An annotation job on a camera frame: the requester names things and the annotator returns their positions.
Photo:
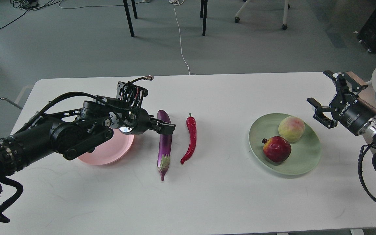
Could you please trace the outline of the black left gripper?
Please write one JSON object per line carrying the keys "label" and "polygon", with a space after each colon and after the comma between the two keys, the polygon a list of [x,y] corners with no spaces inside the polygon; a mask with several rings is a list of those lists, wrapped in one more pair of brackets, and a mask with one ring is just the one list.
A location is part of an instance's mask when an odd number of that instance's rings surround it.
{"label": "black left gripper", "polygon": [[165,122],[161,119],[156,120],[156,125],[151,120],[148,112],[141,108],[137,113],[119,114],[122,125],[119,131],[124,135],[140,135],[147,130],[156,131],[160,135],[173,135],[176,128],[175,124]]}

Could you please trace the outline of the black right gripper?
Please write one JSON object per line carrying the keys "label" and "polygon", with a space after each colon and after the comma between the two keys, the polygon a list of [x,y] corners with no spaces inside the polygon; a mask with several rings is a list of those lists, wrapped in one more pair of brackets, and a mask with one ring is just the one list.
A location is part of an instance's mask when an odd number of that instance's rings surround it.
{"label": "black right gripper", "polygon": [[[326,70],[323,74],[333,81],[336,95],[330,106],[322,106],[314,98],[307,98],[307,102],[314,107],[313,118],[328,129],[336,127],[337,122],[340,122],[353,135],[362,135],[369,121],[376,120],[376,108],[359,98],[359,93],[368,84],[351,71],[334,73]],[[333,119],[324,113],[332,113]]]}

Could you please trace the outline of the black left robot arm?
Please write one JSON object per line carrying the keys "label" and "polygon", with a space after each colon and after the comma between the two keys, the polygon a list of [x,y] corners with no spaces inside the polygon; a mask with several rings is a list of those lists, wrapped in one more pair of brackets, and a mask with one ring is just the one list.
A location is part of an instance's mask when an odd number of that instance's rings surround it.
{"label": "black left robot arm", "polygon": [[15,134],[0,138],[0,223],[8,223],[3,212],[23,193],[21,183],[9,176],[30,164],[59,153],[67,160],[91,153],[110,140],[114,129],[124,135],[140,135],[152,130],[172,136],[176,126],[168,118],[157,118],[142,109],[147,89],[133,81],[118,82],[116,98],[68,92],[48,102]]}

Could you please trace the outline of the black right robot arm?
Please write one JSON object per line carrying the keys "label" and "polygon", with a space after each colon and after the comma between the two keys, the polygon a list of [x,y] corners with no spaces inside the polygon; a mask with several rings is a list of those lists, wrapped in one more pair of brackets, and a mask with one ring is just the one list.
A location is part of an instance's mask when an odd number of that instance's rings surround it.
{"label": "black right robot arm", "polygon": [[[368,85],[353,72],[334,73],[326,70],[323,74],[333,81],[336,95],[328,106],[322,106],[314,98],[308,98],[307,102],[314,107],[313,118],[328,129],[340,123],[355,136],[370,135],[372,142],[363,145],[360,149],[358,177],[367,195],[376,203],[376,198],[365,184],[362,169],[362,162],[367,151],[371,148],[376,149],[376,108],[359,97],[359,93]],[[376,171],[376,153],[371,161]]]}

